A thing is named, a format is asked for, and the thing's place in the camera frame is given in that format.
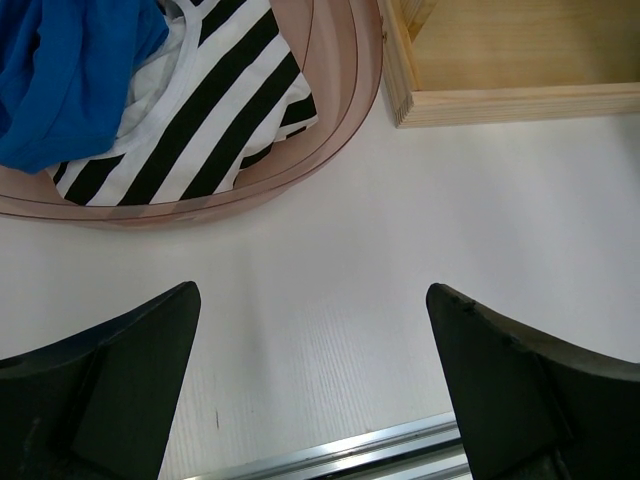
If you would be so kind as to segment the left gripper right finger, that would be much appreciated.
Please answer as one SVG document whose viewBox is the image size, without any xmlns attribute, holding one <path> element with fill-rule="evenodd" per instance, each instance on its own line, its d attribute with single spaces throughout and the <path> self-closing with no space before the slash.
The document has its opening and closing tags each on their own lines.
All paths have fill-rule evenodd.
<svg viewBox="0 0 640 480">
<path fill-rule="evenodd" d="M 474 478 L 638 478 L 638 364 L 444 284 L 429 287 L 426 308 Z"/>
</svg>

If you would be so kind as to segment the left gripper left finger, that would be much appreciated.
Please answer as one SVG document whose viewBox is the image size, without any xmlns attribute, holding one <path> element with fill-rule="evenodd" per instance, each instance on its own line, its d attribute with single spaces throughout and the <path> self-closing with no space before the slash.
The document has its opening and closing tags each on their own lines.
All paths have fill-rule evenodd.
<svg viewBox="0 0 640 480">
<path fill-rule="evenodd" d="M 183 282 L 1 362 L 4 479 L 155 479 L 201 310 Z"/>
</svg>

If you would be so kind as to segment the blue tank top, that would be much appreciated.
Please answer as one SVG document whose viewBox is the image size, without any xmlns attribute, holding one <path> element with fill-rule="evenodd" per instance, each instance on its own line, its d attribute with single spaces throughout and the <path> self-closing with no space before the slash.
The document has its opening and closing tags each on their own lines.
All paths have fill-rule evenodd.
<svg viewBox="0 0 640 480">
<path fill-rule="evenodd" d="M 134 71 L 168 33 L 155 1 L 2 2 L 2 166 L 35 174 L 107 152 Z"/>
</svg>

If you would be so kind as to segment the black white striped tank top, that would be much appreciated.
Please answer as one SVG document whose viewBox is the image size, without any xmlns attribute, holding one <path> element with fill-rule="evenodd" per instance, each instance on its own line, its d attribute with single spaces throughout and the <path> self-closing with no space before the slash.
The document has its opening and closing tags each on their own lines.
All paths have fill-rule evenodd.
<svg viewBox="0 0 640 480">
<path fill-rule="evenodd" d="M 231 190 L 314 125 L 311 88 L 267 1 L 170 1 L 164 45 L 133 75 L 113 147 L 51 167 L 81 206 L 139 206 Z"/>
</svg>

